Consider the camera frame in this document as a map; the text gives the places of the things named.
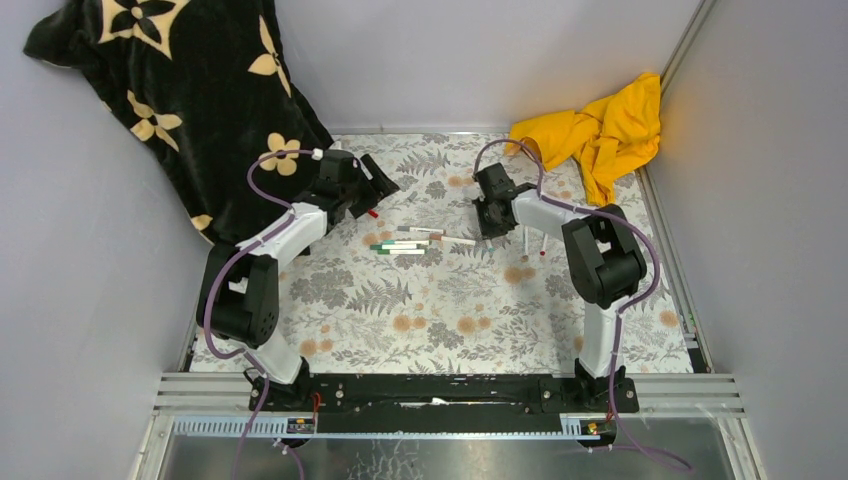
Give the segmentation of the brown cap marker pen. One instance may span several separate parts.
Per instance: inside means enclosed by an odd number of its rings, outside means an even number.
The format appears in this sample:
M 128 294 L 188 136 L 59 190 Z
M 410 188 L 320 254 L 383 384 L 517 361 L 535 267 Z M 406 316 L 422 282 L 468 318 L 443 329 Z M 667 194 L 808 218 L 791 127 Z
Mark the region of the brown cap marker pen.
M 438 234 L 438 233 L 431 233 L 429 235 L 429 239 L 431 241 L 447 242 L 447 243 L 467 245 L 467 246 L 475 246 L 476 243 L 477 243 L 473 239 L 467 239 L 467 238 L 461 238 L 461 237 L 452 237 L 452 236 L 447 236 L 447 235 Z

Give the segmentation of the red marker pen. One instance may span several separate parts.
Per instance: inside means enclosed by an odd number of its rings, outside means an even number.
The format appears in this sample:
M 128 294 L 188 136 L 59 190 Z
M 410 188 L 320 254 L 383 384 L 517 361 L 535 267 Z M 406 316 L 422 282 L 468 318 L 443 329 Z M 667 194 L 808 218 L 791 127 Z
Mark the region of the red marker pen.
M 539 249 L 539 255 L 545 256 L 547 254 L 547 243 L 548 243 L 549 235 L 547 233 L 543 234 L 541 246 Z

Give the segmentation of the brown end marker pen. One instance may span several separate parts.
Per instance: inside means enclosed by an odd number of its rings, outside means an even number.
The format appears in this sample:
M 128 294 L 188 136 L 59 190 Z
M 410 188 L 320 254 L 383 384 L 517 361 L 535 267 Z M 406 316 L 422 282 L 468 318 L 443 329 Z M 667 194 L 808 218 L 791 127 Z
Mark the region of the brown end marker pen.
M 437 234 L 437 235 L 446 234 L 446 230 L 444 230 L 444 229 L 418 227 L 418 226 L 407 226 L 407 225 L 402 225 L 402 226 L 396 227 L 396 231 L 398 231 L 398 232 Z

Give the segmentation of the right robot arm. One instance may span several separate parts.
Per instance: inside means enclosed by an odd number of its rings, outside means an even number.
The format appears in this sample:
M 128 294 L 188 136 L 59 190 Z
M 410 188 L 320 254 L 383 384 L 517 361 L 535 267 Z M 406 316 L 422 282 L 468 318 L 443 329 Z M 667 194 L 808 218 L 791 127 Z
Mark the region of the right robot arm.
M 516 227 L 536 229 L 563 243 L 573 288 L 585 303 L 584 346 L 577 359 L 575 402 L 597 412 L 613 398 L 621 381 L 618 359 L 620 313 L 635 298 L 647 274 L 633 226 L 610 204 L 587 209 L 560 202 L 529 183 L 516 184 L 495 164 L 473 174 L 480 194 L 473 201 L 482 238 L 502 237 Z

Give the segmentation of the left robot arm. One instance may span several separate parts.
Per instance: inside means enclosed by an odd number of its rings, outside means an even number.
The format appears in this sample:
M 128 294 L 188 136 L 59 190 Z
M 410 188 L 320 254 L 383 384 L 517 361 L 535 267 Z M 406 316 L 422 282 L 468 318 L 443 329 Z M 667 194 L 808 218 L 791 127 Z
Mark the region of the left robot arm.
M 272 398 L 288 411 L 309 401 L 310 385 L 302 378 L 306 362 L 278 328 L 281 268 L 307 252 L 347 216 L 359 218 L 375 209 L 399 186 L 369 155 L 313 149 L 308 156 L 319 171 L 290 203 L 259 188 L 258 169 L 247 171 L 248 186 L 284 213 L 255 236 L 209 252 L 199 292 L 197 324 L 209 350 L 219 359 L 243 355 L 260 376 L 274 382 Z

